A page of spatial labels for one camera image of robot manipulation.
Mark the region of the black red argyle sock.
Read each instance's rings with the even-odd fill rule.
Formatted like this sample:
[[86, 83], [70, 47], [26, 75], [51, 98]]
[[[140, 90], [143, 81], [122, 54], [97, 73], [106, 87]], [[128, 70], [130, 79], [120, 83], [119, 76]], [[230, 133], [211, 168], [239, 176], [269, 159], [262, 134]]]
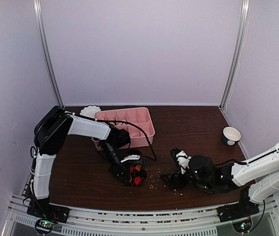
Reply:
[[143, 180], [147, 178], [147, 173], [143, 168], [145, 160], [141, 157], [142, 152], [137, 149], [130, 149], [126, 156], [136, 156], [138, 159], [127, 160], [124, 166], [127, 170], [127, 182], [125, 186], [141, 186]]

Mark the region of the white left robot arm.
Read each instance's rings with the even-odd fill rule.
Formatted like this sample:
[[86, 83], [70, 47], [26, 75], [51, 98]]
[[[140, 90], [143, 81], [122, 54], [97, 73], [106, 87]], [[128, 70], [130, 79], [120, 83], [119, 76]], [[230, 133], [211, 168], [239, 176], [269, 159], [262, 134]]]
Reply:
[[53, 213], [52, 206], [43, 199], [49, 197], [52, 167], [69, 135], [98, 139], [98, 144], [107, 161], [108, 171], [124, 186], [141, 186], [147, 178], [143, 160], [139, 154], [122, 156], [120, 148], [130, 143], [130, 135], [105, 121], [69, 113], [54, 106], [34, 129], [35, 169], [32, 193], [38, 199], [33, 210], [41, 218]]

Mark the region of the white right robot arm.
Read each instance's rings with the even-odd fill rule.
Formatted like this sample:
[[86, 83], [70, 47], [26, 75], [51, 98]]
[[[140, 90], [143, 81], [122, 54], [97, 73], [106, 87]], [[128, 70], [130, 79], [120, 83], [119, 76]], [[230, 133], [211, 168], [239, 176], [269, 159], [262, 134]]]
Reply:
[[243, 199], [234, 206], [238, 217], [246, 216], [253, 209], [253, 204], [260, 204], [279, 191], [279, 143], [253, 158], [244, 161], [230, 159], [220, 164], [214, 164], [206, 156], [188, 156], [178, 148], [172, 149], [170, 154], [178, 171], [160, 175], [160, 178], [171, 190], [192, 184], [212, 192], [229, 193], [261, 178], [260, 182], [241, 192]]

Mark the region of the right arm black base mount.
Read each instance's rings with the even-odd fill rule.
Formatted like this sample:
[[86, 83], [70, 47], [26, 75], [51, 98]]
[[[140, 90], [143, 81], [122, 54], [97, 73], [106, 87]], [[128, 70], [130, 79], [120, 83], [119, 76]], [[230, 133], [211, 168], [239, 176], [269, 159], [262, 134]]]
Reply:
[[259, 213], [259, 205], [247, 202], [224, 205], [217, 208], [220, 222], [233, 221]]

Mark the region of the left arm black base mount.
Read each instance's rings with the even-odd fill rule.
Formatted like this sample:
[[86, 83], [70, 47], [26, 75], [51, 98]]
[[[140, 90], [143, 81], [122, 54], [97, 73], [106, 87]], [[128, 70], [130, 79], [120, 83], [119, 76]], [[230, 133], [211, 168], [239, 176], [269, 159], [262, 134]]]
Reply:
[[49, 197], [38, 200], [34, 196], [30, 197], [27, 214], [37, 218], [47, 219], [57, 223], [66, 223], [70, 209], [64, 206], [52, 205]]

